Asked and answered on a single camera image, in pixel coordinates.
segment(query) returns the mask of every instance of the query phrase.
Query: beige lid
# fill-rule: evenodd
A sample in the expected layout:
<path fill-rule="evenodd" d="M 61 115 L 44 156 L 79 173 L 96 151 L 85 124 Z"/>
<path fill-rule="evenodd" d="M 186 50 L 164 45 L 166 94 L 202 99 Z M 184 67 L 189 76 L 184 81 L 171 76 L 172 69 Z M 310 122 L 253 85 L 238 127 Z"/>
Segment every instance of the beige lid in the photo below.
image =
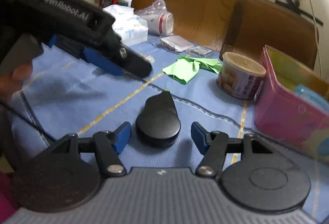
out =
<path fill-rule="evenodd" d="M 223 54 L 223 59 L 231 64 L 233 67 L 257 77 L 264 77 L 266 74 L 265 68 L 258 62 L 251 58 L 240 55 L 234 52 L 225 52 Z"/>

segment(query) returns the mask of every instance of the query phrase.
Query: red stripe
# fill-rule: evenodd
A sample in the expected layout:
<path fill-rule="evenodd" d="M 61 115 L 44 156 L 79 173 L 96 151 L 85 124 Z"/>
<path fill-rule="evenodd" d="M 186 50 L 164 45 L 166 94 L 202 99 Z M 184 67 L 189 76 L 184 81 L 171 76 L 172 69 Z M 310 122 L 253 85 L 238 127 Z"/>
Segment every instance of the red stripe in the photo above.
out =
<path fill-rule="evenodd" d="M 163 22 L 163 18 L 164 18 L 165 14 L 161 14 L 160 16 L 160 20 L 159 20 L 159 31 L 160 31 L 160 34 L 162 34 L 162 22 Z"/>

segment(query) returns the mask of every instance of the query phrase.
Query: brown chair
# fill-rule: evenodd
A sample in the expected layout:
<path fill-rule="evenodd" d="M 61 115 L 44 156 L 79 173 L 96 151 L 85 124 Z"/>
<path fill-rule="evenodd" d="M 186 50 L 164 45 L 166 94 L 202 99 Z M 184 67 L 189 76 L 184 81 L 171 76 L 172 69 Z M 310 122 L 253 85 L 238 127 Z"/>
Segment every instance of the brown chair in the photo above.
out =
<path fill-rule="evenodd" d="M 313 23 L 268 0 L 238 0 L 220 59 L 224 52 L 233 51 L 257 60 L 264 45 L 272 46 L 314 69 L 317 48 Z"/>

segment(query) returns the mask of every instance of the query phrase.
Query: green cloth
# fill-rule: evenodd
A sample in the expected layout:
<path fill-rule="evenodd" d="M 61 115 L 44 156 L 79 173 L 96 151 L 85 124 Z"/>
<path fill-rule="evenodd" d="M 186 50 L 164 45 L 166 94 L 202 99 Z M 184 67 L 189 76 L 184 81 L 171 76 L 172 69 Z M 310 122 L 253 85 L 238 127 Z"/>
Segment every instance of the green cloth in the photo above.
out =
<path fill-rule="evenodd" d="M 180 55 L 178 60 L 163 68 L 162 71 L 182 84 L 187 84 L 198 73 L 199 69 L 219 74 L 222 64 L 216 58 L 194 58 Z"/>

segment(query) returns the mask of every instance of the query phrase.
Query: pink plastic bin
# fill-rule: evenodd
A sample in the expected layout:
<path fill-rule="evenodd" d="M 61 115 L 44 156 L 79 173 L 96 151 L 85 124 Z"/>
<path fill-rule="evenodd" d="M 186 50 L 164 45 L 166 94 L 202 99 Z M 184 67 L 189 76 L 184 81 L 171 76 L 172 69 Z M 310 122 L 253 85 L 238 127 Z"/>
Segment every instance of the pink plastic bin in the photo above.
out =
<path fill-rule="evenodd" d="M 329 114 L 305 102 L 293 90 L 302 84 L 328 98 L 329 85 L 297 60 L 270 46 L 263 48 L 260 62 L 266 77 L 256 103 L 256 127 L 328 162 Z"/>

